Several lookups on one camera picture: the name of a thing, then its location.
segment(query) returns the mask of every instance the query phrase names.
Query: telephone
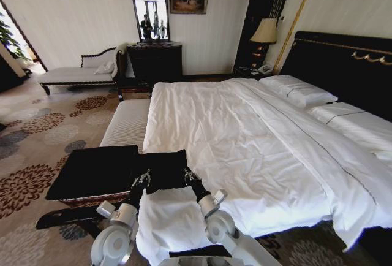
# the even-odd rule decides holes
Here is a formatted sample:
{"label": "telephone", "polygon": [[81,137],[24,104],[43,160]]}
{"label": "telephone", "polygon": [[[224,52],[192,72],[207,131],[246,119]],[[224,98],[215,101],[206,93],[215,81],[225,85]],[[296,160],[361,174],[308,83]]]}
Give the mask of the telephone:
{"label": "telephone", "polygon": [[261,66],[260,68],[258,68],[257,71],[264,74],[264,75],[267,75],[267,74],[272,73],[273,68],[271,67],[271,65],[265,64],[265,65]]}

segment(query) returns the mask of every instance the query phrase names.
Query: table lamp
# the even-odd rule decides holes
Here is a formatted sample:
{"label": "table lamp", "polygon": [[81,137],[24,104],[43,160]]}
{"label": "table lamp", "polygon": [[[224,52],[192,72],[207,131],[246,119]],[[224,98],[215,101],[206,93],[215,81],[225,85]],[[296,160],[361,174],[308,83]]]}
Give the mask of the table lamp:
{"label": "table lamp", "polygon": [[[251,41],[258,42],[261,44],[273,44],[276,42],[276,18],[264,18],[260,22],[255,34],[253,34]],[[251,64],[252,67],[261,66],[264,62],[268,45],[258,45],[257,52],[253,52],[252,55],[256,59]]]}

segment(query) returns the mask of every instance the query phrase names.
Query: chaise lounge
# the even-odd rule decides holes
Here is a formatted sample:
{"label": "chaise lounge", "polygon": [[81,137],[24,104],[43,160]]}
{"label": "chaise lounge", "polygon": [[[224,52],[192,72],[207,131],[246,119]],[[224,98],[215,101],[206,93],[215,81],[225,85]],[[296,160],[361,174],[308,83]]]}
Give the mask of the chaise lounge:
{"label": "chaise lounge", "polygon": [[[113,59],[113,71],[95,74],[110,59]],[[50,85],[117,85],[119,77],[127,70],[127,62],[127,43],[124,43],[96,55],[82,55],[80,67],[56,68],[42,74],[37,81],[47,95],[50,95]]]}

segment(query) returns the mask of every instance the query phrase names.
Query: white wall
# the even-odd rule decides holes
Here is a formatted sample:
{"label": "white wall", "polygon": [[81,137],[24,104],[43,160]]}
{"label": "white wall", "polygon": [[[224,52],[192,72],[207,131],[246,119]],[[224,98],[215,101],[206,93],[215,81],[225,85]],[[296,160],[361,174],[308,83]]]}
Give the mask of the white wall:
{"label": "white wall", "polygon": [[[274,64],[302,0],[287,0],[278,25],[278,41],[266,61]],[[283,66],[297,31],[317,31],[392,38],[392,0],[307,0],[278,65]]]}
{"label": "white wall", "polygon": [[[132,0],[3,0],[49,69],[138,41]],[[208,0],[206,15],[170,15],[184,74],[230,72],[249,0]]]}

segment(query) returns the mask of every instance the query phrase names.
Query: bedroom floor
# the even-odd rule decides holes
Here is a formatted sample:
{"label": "bedroom floor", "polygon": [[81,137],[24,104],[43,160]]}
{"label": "bedroom floor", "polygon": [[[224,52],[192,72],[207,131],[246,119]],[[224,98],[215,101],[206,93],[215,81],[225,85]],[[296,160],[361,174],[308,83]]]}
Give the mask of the bedroom floor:
{"label": "bedroom floor", "polygon": [[[43,214],[65,208],[44,199],[67,155],[99,146],[119,103],[110,86],[50,86],[34,77],[0,93],[0,265],[90,265],[93,239],[70,225],[35,230]],[[126,99],[146,93],[126,93]],[[295,228],[258,239],[282,265],[377,265],[360,246],[343,253],[330,222]],[[133,252],[127,265],[148,265]]]}

